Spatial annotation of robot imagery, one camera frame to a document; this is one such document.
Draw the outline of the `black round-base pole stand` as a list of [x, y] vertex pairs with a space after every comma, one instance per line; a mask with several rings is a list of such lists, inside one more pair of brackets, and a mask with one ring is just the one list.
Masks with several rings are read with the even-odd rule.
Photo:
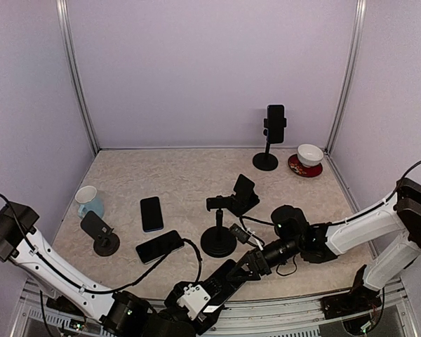
[[268, 129], [267, 129], [267, 118], [264, 119], [264, 130], [263, 135], [266, 137], [266, 145], [265, 151], [261, 153], [257, 153], [252, 160], [252, 163], [255, 168], [261, 171], [273, 171], [279, 165], [278, 159], [271, 154], [270, 146], [271, 144], [268, 142]]

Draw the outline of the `blue-edged black smartphone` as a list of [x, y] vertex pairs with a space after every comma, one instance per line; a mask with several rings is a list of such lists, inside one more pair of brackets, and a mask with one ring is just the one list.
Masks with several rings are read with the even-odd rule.
[[279, 144], [284, 140], [284, 129], [286, 127], [285, 107], [283, 105], [267, 106], [267, 129], [268, 142]]

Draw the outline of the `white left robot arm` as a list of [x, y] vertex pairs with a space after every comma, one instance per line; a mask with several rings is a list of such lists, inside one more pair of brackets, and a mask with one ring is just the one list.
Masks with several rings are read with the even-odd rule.
[[81, 311], [115, 336], [197, 336], [209, 330], [223, 310], [212, 303], [213, 279], [185, 284], [173, 302], [157, 312], [126, 287], [94, 282], [59, 256], [36, 229], [37, 213], [6, 201], [0, 210], [0, 261], [22, 268], [69, 312]]

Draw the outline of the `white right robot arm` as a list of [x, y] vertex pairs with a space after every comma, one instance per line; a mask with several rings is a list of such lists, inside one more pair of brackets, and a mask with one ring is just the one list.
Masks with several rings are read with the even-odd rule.
[[309, 263], [326, 263], [356, 246], [398, 232], [372, 263], [357, 272], [345, 306], [358, 312], [421, 256], [421, 185], [409, 178], [398, 180], [395, 190], [382, 201], [338, 223], [311, 225], [301, 209], [290, 205], [275, 209], [271, 219], [278, 239], [245, 253], [228, 272], [228, 281], [258, 281], [296, 255]]

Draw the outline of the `black folding phone stand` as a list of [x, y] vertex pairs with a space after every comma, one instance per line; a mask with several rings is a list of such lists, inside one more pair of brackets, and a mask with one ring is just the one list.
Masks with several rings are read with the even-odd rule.
[[234, 185], [234, 194], [230, 196], [231, 206], [229, 210], [240, 217], [260, 203], [259, 196], [254, 192], [255, 183], [240, 174]]

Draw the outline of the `black smartphone silver edge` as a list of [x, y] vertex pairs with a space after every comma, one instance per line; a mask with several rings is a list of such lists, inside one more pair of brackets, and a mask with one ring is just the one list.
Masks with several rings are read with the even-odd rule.
[[171, 251], [184, 246], [182, 237], [176, 230], [164, 233], [135, 247], [140, 261], [144, 264], [154, 262]]

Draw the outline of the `black smartphone blue edge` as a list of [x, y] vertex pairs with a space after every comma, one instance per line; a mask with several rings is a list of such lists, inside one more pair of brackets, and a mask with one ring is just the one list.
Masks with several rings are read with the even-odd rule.
[[161, 204], [158, 197], [141, 199], [140, 212], [142, 219], [142, 230], [144, 232], [153, 232], [163, 229], [164, 225], [161, 212]]

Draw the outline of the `red round saucer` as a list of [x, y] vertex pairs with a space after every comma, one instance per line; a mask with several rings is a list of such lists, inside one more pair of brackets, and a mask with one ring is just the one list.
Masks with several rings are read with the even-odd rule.
[[304, 178], [314, 178], [323, 172], [322, 164], [306, 167], [299, 161], [297, 154], [293, 154], [288, 158], [288, 167], [293, 173]]

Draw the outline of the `white ceramic bowl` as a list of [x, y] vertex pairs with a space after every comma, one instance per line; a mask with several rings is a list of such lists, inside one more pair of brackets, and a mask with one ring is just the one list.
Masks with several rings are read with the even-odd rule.
[[299, 162], [306, 167], [319, 165], [323, 160], [323, 151], [312, 144], [301, 144], [297, 148]]

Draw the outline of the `light blue mug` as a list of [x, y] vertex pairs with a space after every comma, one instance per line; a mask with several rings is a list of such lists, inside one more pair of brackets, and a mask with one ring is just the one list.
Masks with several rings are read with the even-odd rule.
[[74, 199], [79, 205], [78, 217], [84, 218], [89, 211], [92, 211], [99, 218], [103, 218], [105, 213], [104, 204], [98, 195], [98, 190], [94, 186], [81, 187], [76, 192]]

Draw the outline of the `brown-base plate phone stand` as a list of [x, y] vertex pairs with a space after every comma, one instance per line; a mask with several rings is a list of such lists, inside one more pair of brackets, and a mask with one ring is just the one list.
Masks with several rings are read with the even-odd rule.
[[80, 227], [93, 239], [93, 250], [97, 255], [108, 257], [119, 249], [118, 235], [95, 212], [88, 211], [83, 217]]

